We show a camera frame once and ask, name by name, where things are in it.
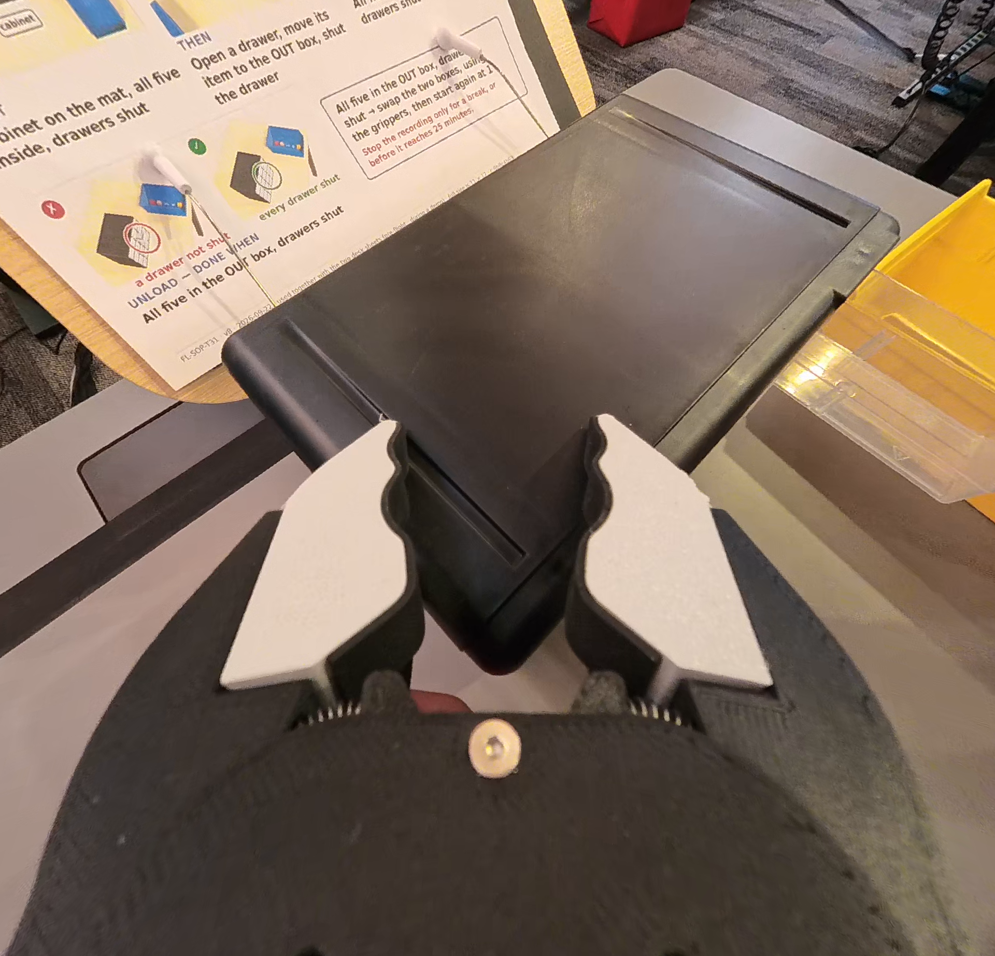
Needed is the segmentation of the wooden board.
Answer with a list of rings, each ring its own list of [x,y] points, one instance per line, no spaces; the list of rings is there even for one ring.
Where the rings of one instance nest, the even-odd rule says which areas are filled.
[[[509,0],[525,49],[560,127],[595,110],[592,84],[563,0]],[[172,390],[116,331],[3,220],[4,281],[16,283],[119,377],[178,402],[238,402],[246,394],[228,370],[216,365],[188,387]]]

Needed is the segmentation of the yellow bin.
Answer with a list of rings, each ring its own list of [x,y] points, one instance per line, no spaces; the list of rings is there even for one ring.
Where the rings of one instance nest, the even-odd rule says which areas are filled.
[[[960,313],[991,333],[994,342],[992,182],[979,182],[902,241],[875,270]],[[966,502],[994,519],[993,497]]]

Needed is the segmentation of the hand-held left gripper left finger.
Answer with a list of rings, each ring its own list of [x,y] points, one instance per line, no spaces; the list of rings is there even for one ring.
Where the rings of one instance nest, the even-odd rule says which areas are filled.
[[[305,681],[358,696],[373,672],[405,673],[425,636],[405,526],[404,430],[380,421],[321,465],[283,506],[220,683]]]

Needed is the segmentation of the black drawer cabinet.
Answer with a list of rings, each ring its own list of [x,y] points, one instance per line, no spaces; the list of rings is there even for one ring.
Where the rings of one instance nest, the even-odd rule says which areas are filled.
[[[398,421],[428,609],[506,674],[562,617],[591,418],[694,470],[899,237],[877,206],[624,95],[222,360],[309,468]]]

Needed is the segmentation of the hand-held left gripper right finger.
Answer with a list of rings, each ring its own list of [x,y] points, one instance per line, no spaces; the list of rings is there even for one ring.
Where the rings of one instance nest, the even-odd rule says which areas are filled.
[[[584,455],[583,531],[565,605],[571,651],[637,700],[671,700],[689,680],[772,689],[705,494],[613,415],[591,418]]]

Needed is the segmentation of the clear plastic drawer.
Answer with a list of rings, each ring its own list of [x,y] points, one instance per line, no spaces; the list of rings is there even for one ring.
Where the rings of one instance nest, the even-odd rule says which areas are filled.
[[[797,350],[775,386],[950,504],[994,492],[993,335],[879,270]]]

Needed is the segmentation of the white instruction sheet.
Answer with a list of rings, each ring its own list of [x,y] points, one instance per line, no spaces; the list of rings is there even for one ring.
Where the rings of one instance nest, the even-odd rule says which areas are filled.
[[[2,220],[172,390],[561,129],[509,0],[2,0],[1,48]]]

